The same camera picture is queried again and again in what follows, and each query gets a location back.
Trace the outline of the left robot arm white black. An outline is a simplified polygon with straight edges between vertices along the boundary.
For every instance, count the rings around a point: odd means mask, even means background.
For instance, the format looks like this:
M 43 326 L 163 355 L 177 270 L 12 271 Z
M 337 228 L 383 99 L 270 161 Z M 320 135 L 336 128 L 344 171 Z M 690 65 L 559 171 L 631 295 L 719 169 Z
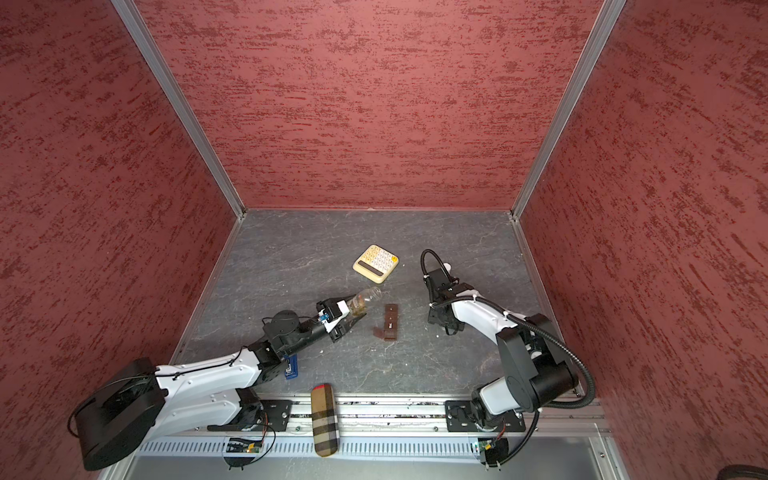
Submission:
M 366 314 L 351 298 L 331 298 L 304 318 L 283 310 L 263 325 L 263 335 L 237 352 L 178 365 L 132 361 L 72 412 L 67 427 L 77 437 L 83 466 L 99 471 L 143 443 L 211 427 L 242 430 L 257 422 L 256 386 L 282 375 L 291 356 L 315 342 L 340 340 Z

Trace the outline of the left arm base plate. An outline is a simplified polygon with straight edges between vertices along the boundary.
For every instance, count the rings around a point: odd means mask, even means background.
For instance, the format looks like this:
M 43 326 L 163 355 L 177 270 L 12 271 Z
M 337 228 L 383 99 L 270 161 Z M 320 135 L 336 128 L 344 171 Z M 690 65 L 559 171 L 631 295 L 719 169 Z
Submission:
M 211 432 L 266 432 L 270 429 L 285 432 L 291 416 L 293 402 L 290 400 L 262 400 L 249 404 L 224 425 L 209 425 Z

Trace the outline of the brown weekly pill organizer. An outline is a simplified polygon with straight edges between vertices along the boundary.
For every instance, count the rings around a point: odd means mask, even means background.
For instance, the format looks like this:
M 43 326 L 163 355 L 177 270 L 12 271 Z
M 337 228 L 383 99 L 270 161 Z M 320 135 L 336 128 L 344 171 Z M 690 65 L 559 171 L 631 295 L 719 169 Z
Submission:
M 399 306 L 386 304 L 384 306 L 384 322 L 382 327 L 373 329 L 374 336 L 384 341 L 393 342 L 398 337 Z

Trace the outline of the clear amber pill bottle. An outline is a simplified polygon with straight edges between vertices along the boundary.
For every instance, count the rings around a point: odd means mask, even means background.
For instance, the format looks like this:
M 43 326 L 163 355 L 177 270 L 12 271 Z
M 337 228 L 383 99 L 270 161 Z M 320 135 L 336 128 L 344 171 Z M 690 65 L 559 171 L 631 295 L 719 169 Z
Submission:
M 382 296 L 382 291 L 377 286 L 361 290 L 346 301 L 350 315 L 353 317 L 365 315 L 382 299 Z

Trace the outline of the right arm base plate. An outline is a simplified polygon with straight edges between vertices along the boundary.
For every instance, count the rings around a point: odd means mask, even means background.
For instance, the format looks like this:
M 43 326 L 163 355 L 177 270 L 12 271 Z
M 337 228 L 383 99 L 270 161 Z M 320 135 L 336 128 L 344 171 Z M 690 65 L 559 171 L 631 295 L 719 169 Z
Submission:
M 447 400 L 444 402 L 447 430 L 451 433 L 487 432 L 522 433 L 525 421 L 513 411 L 493 415 L 479 400 Z

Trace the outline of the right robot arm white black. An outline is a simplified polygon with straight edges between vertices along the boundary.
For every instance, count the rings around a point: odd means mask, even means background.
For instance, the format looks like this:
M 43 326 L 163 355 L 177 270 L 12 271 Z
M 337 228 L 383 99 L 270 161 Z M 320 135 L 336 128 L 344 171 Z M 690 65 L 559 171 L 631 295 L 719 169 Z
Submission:
M 507 413 L 533 413 L 577 387 L 577 368 L 550 320 L 524 316 L 486 299 L 441 269 L 423 275 L 428 322 L 454 335 L 470 326 L 496 346 L 503 375 L 472 393 L 474 421 L 484 429 Z

